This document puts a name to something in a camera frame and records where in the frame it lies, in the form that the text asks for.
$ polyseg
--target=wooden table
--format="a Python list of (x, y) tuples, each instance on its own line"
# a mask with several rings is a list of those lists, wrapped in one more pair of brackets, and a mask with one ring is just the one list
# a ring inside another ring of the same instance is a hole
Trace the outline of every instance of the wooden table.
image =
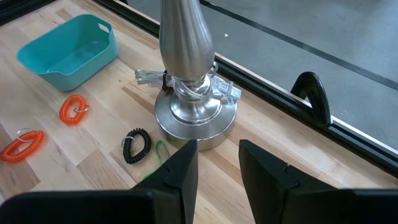
[[(27, 71), (16, 52), (66, 20), (92, 13), (115, 29), (119, 57), (70, 93), (62, 93)], [(134, 128), (162, 138), (154, 117), (157, 88), (137, 85), (134, 70), (163, 70), (156, 38), (89, 0), (59, 0), (0, 27), (0, 146), (21, 128), (41, 129), (47, 138), (18, 164), (0, 161), (0, 203), (30, 190), (128, 189), (156, 170), (152, 150), (142, 162), (126, 164), (121, 140)], [(71, 94), (91, 107), (78, 126), (58, 118)], [(228, 139), (198, 154), (195, 223), (253, 223), (241, 180), (238, 142), (248, 139), (293, 166), (335, 187), (396, 187), (391, 175), (362, 160), (265, 101), (243, 90)], [(171, 153), (176, 151), (167, 145)]]

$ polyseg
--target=black coiled keychain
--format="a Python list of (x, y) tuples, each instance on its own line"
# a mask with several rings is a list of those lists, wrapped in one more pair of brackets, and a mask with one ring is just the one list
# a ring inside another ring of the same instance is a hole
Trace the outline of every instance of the black coiled keychain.
[[(141, 150), (141, 152), (139, 152), (135, 156), (131, 156), (131, 153), (130, 153), (131, 141), (134, 139), (134, 136), (136, 136), (138, 134), (141, 135), (142, 138), (144, 139), (144, 148)], [(127, 134), (126, 138), (124, 138), (124, 144), (123, 144), (124, 160), (128, 164), (134, 164), (134, 163), (140, 161), (141, 159), (146, 157), (146, 155), (148, 155), (148, 153), (150, 151), (151, 144), (152, 144), (152, 141), (150, 140), (150, 136), (149, 136), (148, 132), (146, 132), (144, 129), (136, 128), (136, 129), (130, 131), (129, 134)]]

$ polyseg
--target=black metal rail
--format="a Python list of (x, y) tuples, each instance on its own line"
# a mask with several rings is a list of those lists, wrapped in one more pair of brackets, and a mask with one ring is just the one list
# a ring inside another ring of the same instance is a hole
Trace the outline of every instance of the black metal rail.
[(0, 1), (0, 26), (54, 1), (55, 0), (2, 0)]

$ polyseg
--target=concrete floor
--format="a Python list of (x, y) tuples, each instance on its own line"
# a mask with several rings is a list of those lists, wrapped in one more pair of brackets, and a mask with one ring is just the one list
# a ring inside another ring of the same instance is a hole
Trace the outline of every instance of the concrete floor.
[[(160, 0), (128, 1), (160, 20)], [(209, 2), (398, 82), (398, 1)], [(325, 86), (333, 116), (398, 149), (398, 91), (206, 6), (202, 10), (218, 53), (286, 90), (302, 72), (315, 72)]]

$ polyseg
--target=black clip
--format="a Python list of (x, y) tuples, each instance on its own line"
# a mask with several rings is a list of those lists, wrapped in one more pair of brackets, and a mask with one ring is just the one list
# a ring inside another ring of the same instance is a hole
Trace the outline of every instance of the black clip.
[(169, 86), (167, 86), (167, 70), (164, 70), (163, 72), (163, 85), (162, 85), (162, 90), (163, 91), (167, 91), (170, 89)]
[(298, 76), (290, 92), (303, 100), (308, 97), (312, 106), (310, 116), (318, 126), (331, 124), (329, 101), (318, 75), (313, 72), (303, 72)]

